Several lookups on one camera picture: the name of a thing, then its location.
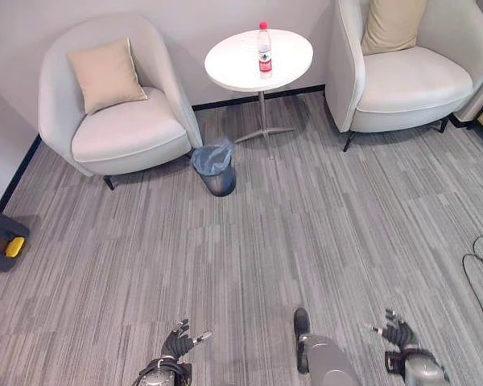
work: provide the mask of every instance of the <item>trash can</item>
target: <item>trash can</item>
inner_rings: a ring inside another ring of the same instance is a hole
[[[0,271],[8,271],[22,251],[29,230],[0,213]]]
[[[216,197],[230,195],[236,187],[232,155],[234,144],[227,138],[195,150],[192,165]]]

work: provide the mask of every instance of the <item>plastic water bottle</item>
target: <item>plastic water bottle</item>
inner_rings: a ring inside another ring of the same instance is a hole
[[[270,35],[266,29],[268,24],[266,22],[259,23],[258,32],[258,52],[259,52],[259,71],[272,71],[272,43]]]

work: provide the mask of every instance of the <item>floor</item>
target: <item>floor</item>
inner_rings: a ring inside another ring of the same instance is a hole
[[[431,126],[356,137],[344,154],[320,92],[268,101],[275,160],[236,147],[237,189],[204,188],[186,158],[114,192],[45,145],[5,213],[31,229],[0,273],[0,385],[129,385],[189,317],[214,338],[195,385],[307,385],[291,319],[346,352],[363,385],[400,385],[363,325],[394,307],[448,368],[483,386],[483,322],[460,259],[483,233],[483,138]],[[258,126],[256,103],[197,113],[206,141]],[[479,244],[483,254],[483,243]],[[470,263],[483,297],[483,268]]]

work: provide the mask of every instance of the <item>black baseboard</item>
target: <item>black baseboard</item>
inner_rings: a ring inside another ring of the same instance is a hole
[[[265,94],[265,98],[273,99],[273,98],[280,98],[280,97],[288,97],[290,95],[305,94],[307,92],[324,91],[324,88],[325,88],[324,84],[319,84],[317,86],[296,88],[293,90],[270,92],[268,94]],[[255,102],[257,100],[258,100],[258,96],[255,96],[255,95],[247,96],[245,98],[231,99],[228,101],[218,101],[213,103],[204,103],[203,105],[195,105],[193,106],[193,110],[198,111],[198,110],[214,109],[216,107],[239,105],[242,103]],[[25,155],[25,158],[20,164],[18,170],[14,174],[13,179],[10,181],[9,186],[6,189],[6,192],[3,194],[2,198],[0,199],[0,211],[3,211],[6,208],[6,205],[9,202],[10,197],[14,193],[14,189],[16,189],[20,179],[22,179],[23,173],[25,173],[25,170],[29,165],[29,162],[32,160],[32,157],[34,157],[35,151],[38,149],[38,146],[40,143],[41,143],[41,137],[38,135],[34,140],[34,142],[32,143],[31,148],[27,151],[27,154]]]
[[[295,88],[293,90],[269,92],[268,94],[265,94],[265,99],[288,97],[290,95],[305,94],[307,92],[319,92],[319,91],[324,91],[324,89],[325,89],[325,84],[319,84],[317,86]],[[245,96],[243,98],[229,99],[227,101],[218,101],[218,102],[212,102],[212,103],[204,103],[202,105],[194,105],[193,110],[199,111],[199,110],[215,109],[216,107],[240,105],[242,103],[257,102],[257,101],[258,101],[257,95]]]
[[[27,154],[25,154],[25,158],[23,159],[22,163],[19,164],[19,168],[16,170],[16,173],[14,173],[13,179],[10,181],[9,186],[6,189],[6,192],[3,194],[2,198],[0,199],[0,211],[3,211],[6,208],[7,203],[10,200],[10,197],[14,193],[14,189],[19,184],[19,180],[22,179],[23,173],[25,173],[25,170],[27,166],[29,165],[29,162],[32,160],[32,157],[34,157],[35,151],[38,149],[39,144],[41,143],[41,137],[38,135],[34,142],[32,142],[32,145],[30,149],[27,151]]]

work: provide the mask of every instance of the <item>table pedestal base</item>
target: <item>table pedestal base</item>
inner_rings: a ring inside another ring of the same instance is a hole
[[[268,151],[268,155],[270,159],[274,159],[274,155],[272,154],[272,150],[270,148],[270,134],[286,133],[287,131],[293,131],[295,129],[293,127],[266,127],[265,93],[263,91],[260,91],[258,95],[259,95],[259,107],[261,109],[261,127],[262,128],[254,133],[248,134],[244,137],[237,139],[236,141],[234,141],[234,143],[240,143],[248,139],[256,138],[262,135],[265,142],[266,150]]]

